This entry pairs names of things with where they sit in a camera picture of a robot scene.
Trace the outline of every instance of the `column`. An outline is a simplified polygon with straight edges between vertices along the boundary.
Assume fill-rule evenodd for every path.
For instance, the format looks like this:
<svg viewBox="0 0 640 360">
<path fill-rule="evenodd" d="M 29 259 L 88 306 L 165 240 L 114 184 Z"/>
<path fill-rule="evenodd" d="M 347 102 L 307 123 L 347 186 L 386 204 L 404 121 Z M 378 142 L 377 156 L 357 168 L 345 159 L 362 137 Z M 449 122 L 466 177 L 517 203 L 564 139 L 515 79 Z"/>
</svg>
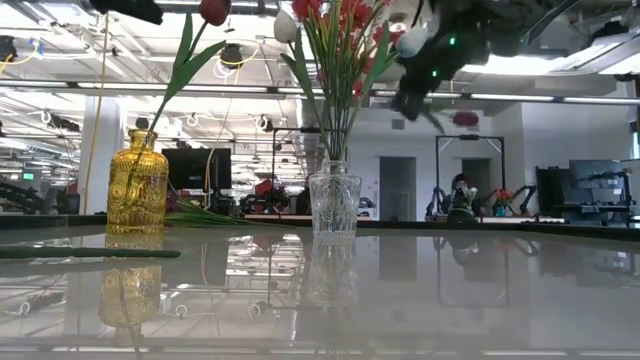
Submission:
<svg viewBox="0 0 640 360">
<path fill-rule="evenodd" d="M 109 190 L 109 165 L 116 151 L 124 147 L 124 130 L 127 124 L 127 111 L 119 98 L 102 99 L 99 122 L 98 97 L 87 96 L 82 127 L 82 145 L 78 192 L 80 193 L 80 214 L 91 215 L 107 211 L 107 193 Z M 91 174 L 87 182 L 89 157 L 93 143 L 93 129 L 98 123 L 98 132 L 93 144 Z M 84 207 L 85 194 L 87 206 Z"/>
</svg>

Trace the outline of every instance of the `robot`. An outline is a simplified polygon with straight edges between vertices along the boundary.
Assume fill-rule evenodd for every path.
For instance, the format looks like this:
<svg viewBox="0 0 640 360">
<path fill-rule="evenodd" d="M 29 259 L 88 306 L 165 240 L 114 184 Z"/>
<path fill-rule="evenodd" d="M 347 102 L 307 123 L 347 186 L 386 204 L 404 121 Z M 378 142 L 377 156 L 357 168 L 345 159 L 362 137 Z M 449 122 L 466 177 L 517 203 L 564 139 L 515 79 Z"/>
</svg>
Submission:
<svg viewBox="0 0 640 360">
<path fill-rule="evenodd" d="M 416 27 L 428 1 L 438 29 Z M 424 98 L 468 64 L 489 55 L 513 57 L 536 40 L 553 19 L 579 0 L 420 0 L 412 28 L 397 44 L 405 68 L 393 108 L 408 120 L 424 113 Z"/>
</svg>

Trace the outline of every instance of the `reflective tabletop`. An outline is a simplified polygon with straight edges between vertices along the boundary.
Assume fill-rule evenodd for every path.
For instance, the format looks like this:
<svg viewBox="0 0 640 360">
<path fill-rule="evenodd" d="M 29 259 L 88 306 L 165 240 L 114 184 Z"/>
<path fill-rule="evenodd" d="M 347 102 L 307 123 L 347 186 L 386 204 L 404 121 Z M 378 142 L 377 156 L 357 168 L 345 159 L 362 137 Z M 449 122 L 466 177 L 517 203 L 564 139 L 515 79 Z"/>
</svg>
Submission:
<svg viewBox="0 0 640 360">
<path fill-rule="evenodd" d="M 68 227 L 0 231 L 0 245 L 182 252 L 0 261 L 0 359 L 640 357 L 640 247 L 630 243 Z"/>
</svg>

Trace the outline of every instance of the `monitor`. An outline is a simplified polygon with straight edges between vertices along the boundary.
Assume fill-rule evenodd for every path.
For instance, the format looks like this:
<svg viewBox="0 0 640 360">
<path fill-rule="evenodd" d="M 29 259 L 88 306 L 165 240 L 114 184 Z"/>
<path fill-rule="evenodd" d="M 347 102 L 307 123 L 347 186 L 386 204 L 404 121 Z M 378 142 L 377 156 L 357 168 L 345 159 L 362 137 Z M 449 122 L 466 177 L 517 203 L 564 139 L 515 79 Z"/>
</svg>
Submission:
<svg viewBox="0 0 640 360">
<path fill-rule="evenodd" d="M 173 188 L 204 189 L 207 161 L 209 185 L 215 189 L 231 189 L 231 149 L 162 149 L 169 161 L 169 181 Z"/>
<path fill-rule="evenodd" d="M 621 189 L 622 171 L 617 160 L 570 160 L 571 186 L 578 189 Z"/>
</svg>

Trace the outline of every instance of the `wire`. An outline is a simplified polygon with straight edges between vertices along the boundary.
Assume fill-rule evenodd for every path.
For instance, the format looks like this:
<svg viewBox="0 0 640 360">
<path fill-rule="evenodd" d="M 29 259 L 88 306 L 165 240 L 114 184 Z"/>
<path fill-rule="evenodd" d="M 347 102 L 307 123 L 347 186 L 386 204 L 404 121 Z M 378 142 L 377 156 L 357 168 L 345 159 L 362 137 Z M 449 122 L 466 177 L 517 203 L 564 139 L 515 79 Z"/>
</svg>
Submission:
<svg viewBox="0 0 640 360">
<path fill-rule="evenodd" d="M 234 85 L 238 84 L 238 77 L 240 76 L 240 69 L 238 68 L 238 70 L 236 70 L 236 78 L 234 80 Z M 213 151 L 216 149 L 215 148 L 215 144 L 217 144 L 220 141 L 220 137 L 222 137 L 222 129 L 224 129 L 224 127 L 227 124 L 227 119 L 229 118 L 229 112 L 231 111 L 231 103 L 233 102 L 233 98 L 229 99 L 229 105 L 227 106 L 227 111 L 225 112 L 224 115 L 224 121 L 222 122 L 222 126 L 220 127 L 220 131 L 218 132 L 218 138 L 216 139 L 216 142 L 214 143 L 213 147 L 211 148 L 211 151 L 209 152 L 209 158 L 207 159 L 207 168 L 205 169 L 205 174 L 204 174 L 204 187 L 207 190 L 207 193 L 205 194 L 204 197 L 204 206 L 205 208 L 207 206 L 211 206 L 210 204 L 210 191 L 211 191 L 211 179 L 209 178 L 209 172 L 211 171 L 211 158 L 213 157 Z"/>
<path fill-rule="evenodd" d="M 100 75 L 100 90 L 98 93 L 98 109 L 96 110 L 95 124 L 93 125 L 93 136 L 91 137 L 91 150 L 89 150 L 89 163 L 87 165 L 87 177 L 84 181 L 84 194 L 82 214 L 87 215 L 87 204 L 89 202 L 89 179 L 91 179 L 91 165 L 93 162 L 93 153 L 96 145 L 96 135 L 98 134 L 98 125 L 100 124 L 100 112 L 102 110 L 102 95 L 104 93 L 104 77 L 106 73 L 107 63 L 107 41 L 109 40 L 109 13 L 105 15 L 104 22 L 104 42 L 102 43 L 102 74 Z"/>
</svg>

